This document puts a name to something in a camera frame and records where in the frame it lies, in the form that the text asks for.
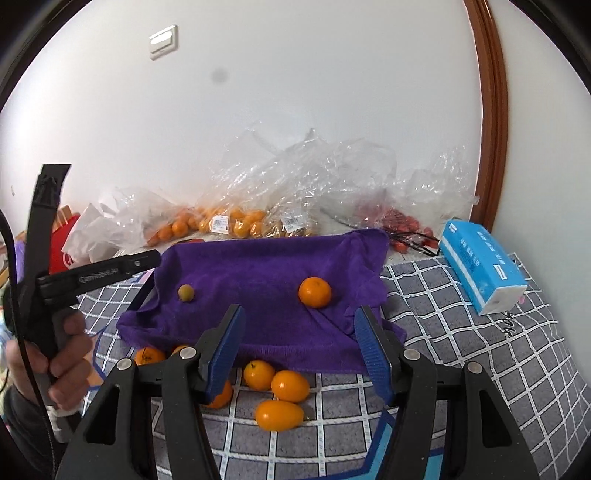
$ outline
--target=bed sheet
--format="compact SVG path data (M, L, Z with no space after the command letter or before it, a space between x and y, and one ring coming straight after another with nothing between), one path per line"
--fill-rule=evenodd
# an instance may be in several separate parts
M510 312L478 316L443 257L386 265L385 317L408 333L412 346L436 363L478 361L508 403L532 451L542 480L557 479L591 431L591 390L579 375L558 321L521 261L528 281ZM83 296L80 309L94 335L96 380L134 350L117 333L116 320L139 291L145 275ZM306 420L288 432L264 432L254 408L271 394L242 385L233 371L234 396L222 410L203 412L213 453L224 480L325 476L361 466L384 405L364 375L308 375ZM91 391L85 409L92 400ZM152 399L158 475L170 478L160 399ZM446 403L438 402L432 447L443 446Z

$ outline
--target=hand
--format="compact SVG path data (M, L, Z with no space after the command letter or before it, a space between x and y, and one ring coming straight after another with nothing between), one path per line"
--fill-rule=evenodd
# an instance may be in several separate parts
M49 368L51 374L57 378L49 389L49 397L63 410L76 408L89 388L87 378L92 366L84 356L92 348L92 341L84 333L84 327L84 316L80 312L64 320L64 331L72 335L72 338L51 362L48 362L35 345L25 342L33 372L44 374ZM7 343L6 357L12 383L23 397L37 403L16 340Z

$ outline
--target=silver screw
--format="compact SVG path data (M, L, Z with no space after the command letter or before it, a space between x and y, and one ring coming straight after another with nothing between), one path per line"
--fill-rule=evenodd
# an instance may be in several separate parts
M131 361L131 358L122 358L117 362L117 368L119 370L127 370L133 364L134 363Z
M179 355L184 359L193 358L195 355L197 355L197 351L192 346L186 346L180 351Z
M419 358L421 358L421 354L418 350L415 350L414 348L408 348L404 351L404 358L406 360L418 360Z
M478 362L470 362L468 364L468 370L473 374L481 374L482 373L482 365Z

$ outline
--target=wall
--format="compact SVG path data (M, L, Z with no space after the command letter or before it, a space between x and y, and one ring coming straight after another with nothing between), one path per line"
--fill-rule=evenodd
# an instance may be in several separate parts
M507 0L490 0L509 83L509 151L493 234L553 305L591 381L591 96L554 44Z
M157 61L147 38L178 24ZM462 0L94 0L34 60L0 114L0 207L24 228L42 163L72 163L64 200L115 186L191 200L260 120L283 146L310 128L396 149L400 169L465 145L480 91Z

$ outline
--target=light switch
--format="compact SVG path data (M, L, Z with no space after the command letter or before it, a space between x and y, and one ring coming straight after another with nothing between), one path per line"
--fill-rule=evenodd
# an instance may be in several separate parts
M178 48L178 27L171 25L160 30L152 35L148 41L150 42L150 58L155 60Z

